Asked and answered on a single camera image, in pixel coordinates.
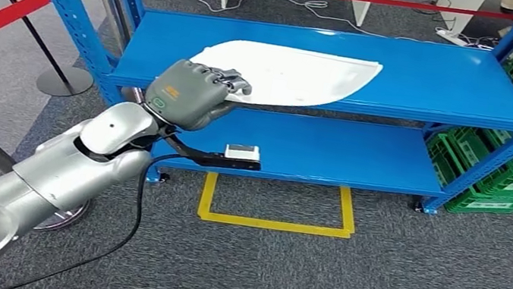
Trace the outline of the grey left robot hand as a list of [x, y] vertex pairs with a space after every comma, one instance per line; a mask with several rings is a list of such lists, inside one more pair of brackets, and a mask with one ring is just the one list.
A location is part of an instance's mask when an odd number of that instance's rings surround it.
[[146, 89], [144, 105], [167, 124], [203, 129], [235, 108], [231, 94], [251, 94], [236, 70], [221, 70], [183, 59], [163, 71]]

